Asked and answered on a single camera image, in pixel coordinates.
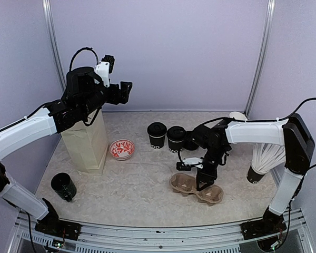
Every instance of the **white wall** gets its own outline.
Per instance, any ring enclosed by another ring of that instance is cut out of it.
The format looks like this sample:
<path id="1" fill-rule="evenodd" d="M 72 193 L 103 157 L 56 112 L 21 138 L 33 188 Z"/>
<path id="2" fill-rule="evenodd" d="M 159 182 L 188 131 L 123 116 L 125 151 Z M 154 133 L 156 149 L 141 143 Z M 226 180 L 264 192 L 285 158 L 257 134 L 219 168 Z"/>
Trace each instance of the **white wall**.
<path id="1" fill-rule="evenodd" d="M 0 128 L 60 96 L 42 1 L 0 1 Z M 3 164 L 34 192 L 57 142 L 57 136 L 38 140 Z M 17 209 L 0 199 L 0 253 L 16 217 Z"/>
<path id="2" fill-rule="evenodd" d="M 243 111 L 267 1 L 52 1 L 65 73 L 93 47 L 116 58 L 112 83 L 134 83 L 127 105 L 103 110 Z M 75 67 L 94 65 L 91 52 Z"/>
<path id="3" fill-rule="evenodd" d="M 277 0 L 269 43 L 253 119 L 285 116 L 316 96 L 316 1 Z M 316 102 L 299 113 L 316 143 Z M 308 172 L 294 205 L 302 208 L 316 246 L 316 168 Z"/>

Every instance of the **countertop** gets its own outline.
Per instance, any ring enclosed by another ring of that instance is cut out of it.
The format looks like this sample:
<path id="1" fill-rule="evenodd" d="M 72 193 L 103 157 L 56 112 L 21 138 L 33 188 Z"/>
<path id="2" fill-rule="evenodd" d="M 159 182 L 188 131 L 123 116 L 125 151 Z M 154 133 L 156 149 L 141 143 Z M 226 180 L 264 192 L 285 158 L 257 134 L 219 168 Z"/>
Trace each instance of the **countertop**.
<path id="1" fill-rule="evenodd" d="M 250 144 L 232 145 L 225 166 L 218 167 L 215 182 L 224 191 L 223 201 L 213 206 L 199 203 L 195 195 L 183 197 L 169 186 L 177 154 L 169 152 L 167 139 L 162 149 L 150 146 L 147 126 L 155 121 L 167 128 L 181 125 L 192 130 L 209 119 L 227 116 L 217 112 L 124 112 L 103 113 L 109 142 L 129 139 L 135 153 L 116 161 L 108 153 L 102 176 L 80 176 L 61 140 L 45 170 L 36 195 L 50 201 L 60 218 L 104 225 L 134 227 L 184 227 L 213 225 L 262 216 L 276 191 L 268 173 L 258 184 L 246 174 L 252 159 Z M 182 157 L 203 157 L 205 150 L 182 151 Z M 77 187 L 70 203 L 51 188 L 51 179 L 68 173 Z M 185 172 L 192 176 L 195 170 Z"/>

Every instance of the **beige paper bag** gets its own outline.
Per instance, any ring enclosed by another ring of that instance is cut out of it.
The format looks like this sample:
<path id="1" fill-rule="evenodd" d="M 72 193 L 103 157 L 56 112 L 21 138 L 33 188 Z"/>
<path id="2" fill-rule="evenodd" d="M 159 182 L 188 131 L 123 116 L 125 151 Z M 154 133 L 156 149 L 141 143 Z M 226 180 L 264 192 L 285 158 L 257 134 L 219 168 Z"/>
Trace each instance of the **beige paper bag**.
<path id="1" fill-rule="evenodd" d="M 89 122 L 94 114 L 89 115 Z M 79 174 L 102 175 L 108 139 L 101 111 L 91 126 L 81 121 L 61 135 Z"/>

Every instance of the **black coffee cup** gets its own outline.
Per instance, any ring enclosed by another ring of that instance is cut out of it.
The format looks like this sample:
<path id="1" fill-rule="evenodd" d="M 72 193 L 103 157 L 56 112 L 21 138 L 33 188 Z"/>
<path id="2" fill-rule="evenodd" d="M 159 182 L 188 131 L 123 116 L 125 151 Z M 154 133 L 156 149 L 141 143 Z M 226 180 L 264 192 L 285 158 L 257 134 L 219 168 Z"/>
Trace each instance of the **black coffee cup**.
<path id="1" fill-rule="evenodd" d="M 249 170 L 248 170 L 248 173 L 247 173 L 247 180 L 250 182 L 250 183 L 258 183 L 263 177 L 264 177 L 265 174 L 258 174 L 256 173 L 252 166 L 249 167 Z"/>
<path id="2" fill-rule="evenodd" d="M 51 182 L 53 190 L 67 202 L 72 201 L 76 195 L 76 186 L 67 173 L 56 174 Z"/>
<path id="3" fill-rule="evenodd" d="M 194 143 L 192 141 L 192 131 L 186 131 L 186 138 L 185 138 L 185 141 L 184 141 L 184 146 L 183 148 L 186 149 L 186 150 L 190 150 L 190 151 L 194 151 L 196 150 L 199 145 L 197 145 L 196 143 Z"/>
<path id="4" fill-rule="evenodd" d="M 151 147 L 154 149 L 161 149 L 164 147 L 166 131 L 166 126 L 161 122 L 154 122 L 147 127 Z"/>
<path id="5" fill-rule="evenodd" d="M 167 139 L 169 141 L 169 151 L 172 153 L 178 153 L 182 150 L 186 137 L 186 131 L 181 126 L 171 127 L 167 131 Z"/>

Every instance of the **egg carton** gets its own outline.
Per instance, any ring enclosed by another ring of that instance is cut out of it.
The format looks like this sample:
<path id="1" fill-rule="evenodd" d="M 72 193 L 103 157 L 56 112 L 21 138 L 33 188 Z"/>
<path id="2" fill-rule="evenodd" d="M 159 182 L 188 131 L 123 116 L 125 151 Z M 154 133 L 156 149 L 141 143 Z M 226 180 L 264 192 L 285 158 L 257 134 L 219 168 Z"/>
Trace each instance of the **egg carton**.
<path id="1" fill-rule="evenodd" d="M 205 202 L 209 206 L 218 204 L 223 199 L 223 190 L 216 185 L 211 185 L 202 191 L 196 190 L 196 179 L 184 173 L 177 173 L 170 179 L 173 192 L 181 193 L 182 196 L 194 194 L 198 202 Z"/>

